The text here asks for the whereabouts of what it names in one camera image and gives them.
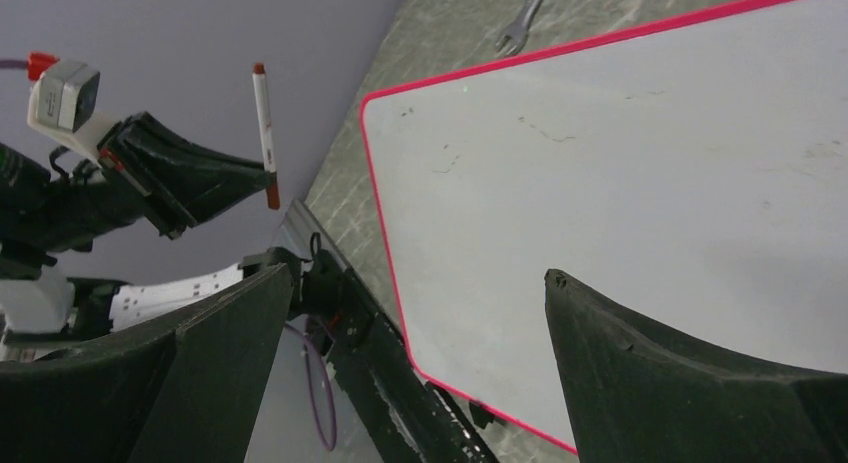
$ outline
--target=red connector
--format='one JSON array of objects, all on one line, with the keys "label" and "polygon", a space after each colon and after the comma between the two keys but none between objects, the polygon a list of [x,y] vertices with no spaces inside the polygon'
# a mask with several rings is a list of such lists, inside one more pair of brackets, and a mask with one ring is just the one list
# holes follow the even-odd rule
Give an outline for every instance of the red connector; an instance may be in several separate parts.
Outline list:
[{"label": "red connector", "polygon": [[59,61],[59,58],[48,53],[37,51],[30,53],[29,58],[27,58],[27,78],[29,78],[29,81],[38,81],[41,74],[57,61]]}]

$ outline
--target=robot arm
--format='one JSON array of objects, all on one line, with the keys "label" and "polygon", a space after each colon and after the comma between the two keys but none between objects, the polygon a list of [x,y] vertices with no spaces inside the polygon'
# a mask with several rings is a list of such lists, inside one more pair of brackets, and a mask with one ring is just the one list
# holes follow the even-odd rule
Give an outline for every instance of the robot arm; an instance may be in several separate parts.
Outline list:
[{"label": "robot arm", "polygon": [[28,70],[27,123],[84,160],[51,181],[0,144],[0,306],[11,330],[66,324],[73,285],[49,253],[90,251],[97,237],[142,217],[176,239],[275,183],[262,163],[186,141],[149,113],[119,120],[97,111],[100,73],[84,63],[36,53]]}]

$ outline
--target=white robot part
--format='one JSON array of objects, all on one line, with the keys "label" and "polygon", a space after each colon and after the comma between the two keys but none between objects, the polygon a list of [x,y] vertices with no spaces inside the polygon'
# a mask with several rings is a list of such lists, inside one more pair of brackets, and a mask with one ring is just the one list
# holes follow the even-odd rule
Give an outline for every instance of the white robot part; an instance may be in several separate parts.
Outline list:
[{"label": "white robot part", "polygon": [[112,298],[112,332],[120,331],[214,295],[244,278],[238,264],[159,285],[124,285]]},{"label": "white robot part", "polygon": [[43,267],[36,281],[0,280],[0,307],[6,313],[6,326],[16,333],[60,332],[73,303],[74,285],[55,267]]}]

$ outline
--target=gray wall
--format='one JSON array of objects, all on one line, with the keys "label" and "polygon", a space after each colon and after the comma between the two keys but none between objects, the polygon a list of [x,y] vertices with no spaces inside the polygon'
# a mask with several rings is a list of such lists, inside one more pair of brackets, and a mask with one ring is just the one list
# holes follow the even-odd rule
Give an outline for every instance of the gray wall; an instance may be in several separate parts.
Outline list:
[{"label": "gray wall", "polygon": [[[85,61],[98,108],[148,110],[198,144],[259,158],[250,71],[269,74],[280,187],[305,196],[401,0],[0,0],[0,57]],[[0,141],[46,165],[55,145],[26,126],[28,82],[0,73]],[[140,221],[62,255],[78,276],[149,284],[213,271],[265,249],[283,212],[256,195],[178,241]]]},{"label": "gray wall", "polygon": [[[303,327],[303,318],[294,326]],[[303,345],[288,331],[280,336],[277,356],[262,406],[256,416],[253,437],[245,458],[246,463],[372,463],[383,461],[377,448],[362,425],[359,415],[347,395],[333,381],[333,400],[336,408],[336,448],[327,453],[318,436],[309,400],[306,367],[301,352]],[[315,403],[322,421],[327,422],[327,400],[320,387],[318,369],[313,365]]]}]

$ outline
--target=cable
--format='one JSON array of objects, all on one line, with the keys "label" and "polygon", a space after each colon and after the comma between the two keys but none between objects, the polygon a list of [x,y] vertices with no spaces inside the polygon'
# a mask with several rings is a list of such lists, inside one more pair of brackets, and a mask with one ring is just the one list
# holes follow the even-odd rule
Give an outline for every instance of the cable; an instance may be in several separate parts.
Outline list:
[{"label": "cable", "polygon": [[[327,451],[333,451],[336,447],[336,436],[337,436],[337,428],[336,428],[336,405],[333,401],[333,388],[330,384],[330,375],[327,373],[327,367],[323,364],[324,358],[321,356],[321,352],[318,351],[318,348],[315,347],[315,344],[312,343],[312,340],[309,339],[306,334],[299,331],[295,327],[286,323],[285,329],[291,333],[294,333],[295,336],[300,338],[303,342],[303,347],[307,352],[305,357],[306,361],[306,382],[309,386],[309,401],[312,404],[312,416],[315,417],[315,427],[318,430],[318,436],[321,438],[321,443],[324,444],[324,448]],[[321,361],[321,377],[323,380],[324,393],[327,396],[327,406],[330,410],[330,435],[324,434],[324,429],[321,427],[321,418],[318,416],[318,404],[315,403],[315,390],[312,385],[312,369],[309,364],[309,355],[312,354],[318,358],[318,361]]]},{"label": "cable", "polygon": [[59,173],[59,177],[62,178],[62,181],[64,181],[65,183],[70,181],[71,175],[69,175],[68,172],[65,171],[64,168],[59,166],[59,163],[57,163],[56,160],[58,160],[62,155],[64,155],[65,153],[67,153],[69,151],[71,151],[71,150],[69,150],[65,146],[57,146],[56,148],[53,149],[53,151],[50,152],[50,157],[49,157],[50,168],[53,168],[53,171],[55,171],[56,173]]},{"label": "cable", "polygon": [[0,70],[26,70],[28,67],[26,60],[0,58]]}]

